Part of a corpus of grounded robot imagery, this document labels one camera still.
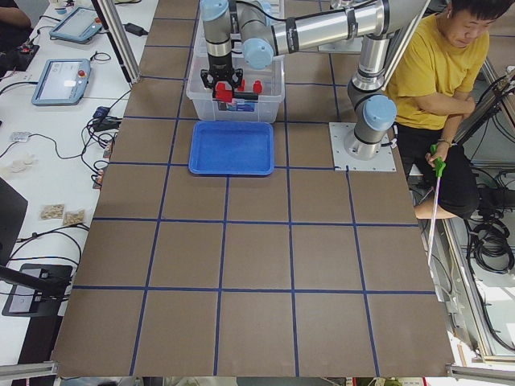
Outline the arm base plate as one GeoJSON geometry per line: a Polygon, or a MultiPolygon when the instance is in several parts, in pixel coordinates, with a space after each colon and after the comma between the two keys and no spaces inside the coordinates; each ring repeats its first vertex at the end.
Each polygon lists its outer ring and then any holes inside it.
{"type": "Polygon", "coordinates": [[[339,40],[333,43],[326,43],[318,46],[319,52],[344,53],[349,55],[358,55],[362,49],[362,38],[350,40],[339,40]]]}
{"type": "Polygon", "coordinates": [[[354,136],[352,122],[330,122],[333,168],[340,171],[396,172],[393,149],[384,132],[376,144],[364,144],[354,136]]]}

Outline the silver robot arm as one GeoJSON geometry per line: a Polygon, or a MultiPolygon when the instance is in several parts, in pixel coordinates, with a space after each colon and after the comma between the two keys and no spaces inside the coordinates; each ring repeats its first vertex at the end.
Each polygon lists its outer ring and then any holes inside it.
{"type": "Polygon", "coordinates": [[[233,66],[234,34],[241,38],[246,64],[257,70],[277,56],[361,38],[360,61],[348,85],[357,121],[344,139],[344,148],[351,157],[368,161],[379,152],[397,115],[394,102],[382,90],[426,7],[425,1],[364,1],[278,19],[259,1],[202,1],[208,68],[201,70],[200,78],[217,100],[237,96],[243,71],[233,66]]]}

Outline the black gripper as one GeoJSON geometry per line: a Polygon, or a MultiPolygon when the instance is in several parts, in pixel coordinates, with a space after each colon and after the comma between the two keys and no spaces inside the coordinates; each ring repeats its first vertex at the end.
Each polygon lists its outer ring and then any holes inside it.
{"type": "Polygon", "coordinates": [[[231,54],[224,56],[214,56],[208,54],[209,69],[200,70],[200,78],[205,88],[212,88],[212,99],[217,101],[217,84],[226,82],[231,86],[231,99],[236,96],[237,89],[241,87],[243,81],[243,70],[233,67],[233,57],[231,54]]]}

